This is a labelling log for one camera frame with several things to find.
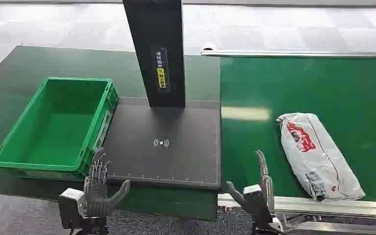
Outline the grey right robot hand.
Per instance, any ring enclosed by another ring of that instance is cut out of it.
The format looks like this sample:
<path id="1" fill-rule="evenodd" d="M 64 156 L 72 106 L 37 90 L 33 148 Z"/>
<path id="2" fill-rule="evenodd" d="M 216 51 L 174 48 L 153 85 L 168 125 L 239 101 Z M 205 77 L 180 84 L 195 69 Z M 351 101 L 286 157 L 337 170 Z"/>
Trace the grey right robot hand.
<path id="1" fill-rule="evenodd" d="M 274 187 L 272 177 L 268 172 L 268 165 L 264 153 L 257 149 L 255 155 L 258 158 L 260 182 L 246 186 L 239 192 L 231 181 L 227 181 L 228 192 L 231 197 L 248 212 L 257 228 L 268 230 L 273 222 Z"/>

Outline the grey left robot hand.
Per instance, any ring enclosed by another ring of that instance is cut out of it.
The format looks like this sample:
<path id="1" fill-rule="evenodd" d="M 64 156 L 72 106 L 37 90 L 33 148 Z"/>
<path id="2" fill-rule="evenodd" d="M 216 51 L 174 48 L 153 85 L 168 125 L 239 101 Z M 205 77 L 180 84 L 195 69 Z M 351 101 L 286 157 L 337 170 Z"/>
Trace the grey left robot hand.
<path id="1" fill-rule="evenodd" d="M 103 158 L 105 156 L 106 153 L 103 147 L 95 152 L 88 176 L 84 181 L 83 190 L 86 201 L 86 215 L 88 217 L 110 216 L 130 191 L 131 181 L 125 180 L 119 190 L 113 196 L 108 197 L 107 166 L 110 162 L 104 162 Z"/>

